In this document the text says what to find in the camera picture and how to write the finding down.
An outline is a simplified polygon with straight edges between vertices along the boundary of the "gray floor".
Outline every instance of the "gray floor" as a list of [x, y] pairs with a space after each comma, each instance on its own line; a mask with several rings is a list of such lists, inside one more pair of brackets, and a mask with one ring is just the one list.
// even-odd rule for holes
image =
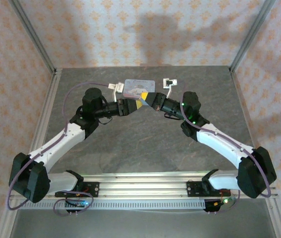
[[[251, 144], [235, 86], [226, 66], [98, 67], [63, 69], [49, 122], [47, 139], [63, 128], [62, 102], [67, 91], [84, 81], [124, 82], [125, 79], [155, 80], [156, 91], [163, 89], [163, 78], [176, 78], [171, 98], [179, 100], [186, 91], [196, 92], [202, 103], [201, 114], [233, 138]], [[72, 117], [87, 86], [73, 91], [66, 104]], [[112, 90], [100, 87], [111, 101]], [[224, 157], [186, 137], [181, 122], [164, 118], [162, 112], [142, 107], [127, 117], [115, 117], [100, 125], [84, 142], [66, 153], [52, 168], [53, 173], [74, 170], [79, 174], [206, 171], [233, 169]]]
[[18, 211], [11, 238], [274, 238], [264, 199], [243, 199], [230, 211], [207, 215], [152, 211], [96, 211], [58, 217], [49, 210]]

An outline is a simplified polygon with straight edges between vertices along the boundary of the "metal frame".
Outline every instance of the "metal frame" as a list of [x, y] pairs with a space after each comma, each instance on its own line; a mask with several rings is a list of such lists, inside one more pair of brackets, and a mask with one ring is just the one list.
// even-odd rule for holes
[[[56, 97], [56, 91], [60, 81], [61, 72], [62, 69], [57, 69], [56, 73], [54, 73], [51, 77], [49, 90], [46, 94], [45, 103], [42, 107], [41, 116], [38, 120], [38, 124], [35, 131], [36, 133], [32, 140], [29, 151], [37, 149], [44, 143], [46, 131], [48, 129], [49, 117]], [[10, 201], [10, 204], [12, 207], [15, 207], [16, 205], [18, 205], [18, 200], [12, 199]], [[6, 208], [4, 209], [4, 212], [0, 219], [0, 238], [10, 237], [16, 215], [17, 211], [8, 211]]]
[[[236, 87], [236, 91], [237, 91], [237, 95], [238, 95], [238, 98], [239, 98], [239, 102], [240, 104], [242, 105], [242, 100], [243, 100], [243, 97], [242, 97], [242, 92], [240, 90], [240, 87], [237, 86], [238, 84], [238, 81], [236, 80], [236, 72], [231, 72], [231, 76], [232, 76], [232, 80], [235, 84], [235, 87]], [[242, 111], [243, 111], [243, 114], [244, 114], [244, 117], [246, 119], [246, 123], [247, 123], [247, 127], [249, 128], [249, 121], [250, 121], [250, 116], [246, 110], [246, 108], [242, 107]], [[254, 144], [254, 137], [252, 135], [252, 133], [250, 133], [250, 137], [251, 137], [251, 140]], [[276, 233], [276, 237], [281, 237], [281, 202], [278, 198], [268, 198], [266, 199], [266, 204], [267, 204], [267, 207], [268, 207], [268, 211], [269, 211], [269, 215], [270, 215], [270, 218], [271, 218], [271, 221], [273, 223], [273, 227], [274, 227], [274, 230], [275, 230], [275, 233]]]
[[246, 38], [244, 39], [243, 43], [241, 44], [241, 47], [240, 47], [239, 51], [237, 52], [237, 55], [235, 56], [231, 66], [229, 67], [229, 70], [231, 72], [234, 72], [237, 69], [239, 63], [243, 59], [248, 48], [250, 47], [251, 43], [253, 42], [254, 38], [256, 37], [260, 27], [264, 23], [268, 13], [270, 12], [271, 8], [273, 7], [275, 1], [276, 0], [265, 0], [253, 25], [251, 26], [249, 32], [247, 33]]
[[[78, 210], [84, 207], [77, 208], [73, 205], [69, 205], [65, 202], [55, 203], [57, 200], [44, 199], [37, 203], [26, 203], [20, 210], [52, 210], [55, 206], [56, 209], [60, 210]], [[89, 199], [80, 199], [79, 204], [89, 204]], [[179, 199], [169, 200], [100, 200], [95, 199], [93, 204], [88, 208], [89, 210], [186, 210], [185, 212], [191, 212], [187, 210], [192, 209], [205, 209], [205, 201], [201, 199], [188, 199], [181, 201]]]
[[43, 61], [45, 62], [46, 66], [48, 67], [50, 73], [54, 73], [55, 67], [48, 56], [43, 44], [41, 43], [35, 29], [33, 28], [29, 18], [27, 17], [24, 9], [22, 8], [19, 0], [9, 0], [12, 8], [15, 10], [17, 16], [19, 17], [22, 25], [24, 26], [26, 32], [28, 33], [30, 39], [32, 40], [33, 44], [39, 51]]
[[[201, 181], [207, 172], [158, 172], [158, 173], [122, 173], [84, 176], [85, 181], [99, 182], [99, 197], [95, 200], [190, 200], [187, 196], [186, 182]], [[275, 187], [271, 187], [272, 198], [277, 198]], [[22, 199], [21, 195], [12, 198]], [[218, 197], [198, 197], [198, 199], [215, 199]], [[241, 193], [241, 199], [248, 198]], [[57, 200], [54, 194], [45, 199]]]

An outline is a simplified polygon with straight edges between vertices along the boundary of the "white bracket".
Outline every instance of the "white bracket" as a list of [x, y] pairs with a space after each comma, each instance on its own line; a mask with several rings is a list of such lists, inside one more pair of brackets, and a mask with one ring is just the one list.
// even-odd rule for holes
[[118, 84], [112, 84], [109, 83], [109, 89], [112, 89], [112, 99], [114, 100], [114, 102], [117, 102], [117, 98], [116, 98], [116, 92], [117, 93], [122, 93], [123, 89], [124, 89], [124, 84], [121, 82], [118, 82]]
[[176, 85], [178, 85], [178, 82], [177, 82], [176, 79], [164, 78], [164, 88], [169, 89], [168, 94], [167, 94], [167, 98], [169, 98], [169, 96], [172, 92], [172, 86], [176, 86]]

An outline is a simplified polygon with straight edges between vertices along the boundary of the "stone-patterned surface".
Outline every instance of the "stone-patterned surface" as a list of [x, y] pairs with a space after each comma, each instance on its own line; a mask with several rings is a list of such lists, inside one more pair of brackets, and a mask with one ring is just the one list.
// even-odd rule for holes
[[281, 0], [238, 68], [237, 78], [252, 137], [270, 152], [281, 196]]
[[0, 216], [11, 163], [28, 153], [51, 75], [7, 0], [0, 0]]
[[56, 67], [230, 65], [264, 0], [21, 0]]
[[[125, 79], [156, 81], [156, 91], [167, 93], [162, 87], [165, 77], [178, 79], [171, 98], [179, 100], [183, 83], [202, 103], [201, 114], [220, 130], [237, 140], [251, 144], [250, 135], [239, 104], [237, 93], [226, 66], [164, 66], [164, 67], [99, 67], [63, 69], [47, 139], [62, 130], [61, 106], [67, 91], [74, 85], [89, 80], [124, 82]], [[82, 104], [87, 87], [70, 95], [66, 113], [71, 116]], [[112, 91], [101, 88], [112, 101]], [[229, 170], [233, 165], [209, 147], [186, 137], [180, 121], [164, 118], [164, 113], [150, 107], [126, 117], [114, 117], [107, 125], [100, 125], [84, 142], [76, 145], [52, 168], [61, 173], [67, 169], [81, 174], [206, 171], [215, 168]]]

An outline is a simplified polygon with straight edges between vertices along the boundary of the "wall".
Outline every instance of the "wall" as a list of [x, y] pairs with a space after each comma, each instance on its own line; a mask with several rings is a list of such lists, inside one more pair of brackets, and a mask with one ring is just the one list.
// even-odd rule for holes
[[0, 217], [11, 163], [29, 152], [51, 75], [7, 0], [0, 0]]
[[238, 67], [237, 83], [252, 137], [270, 152], [281, 196], [281, 0]]
[[230, 65], [263, 0], [21, 0], [56, 67]]

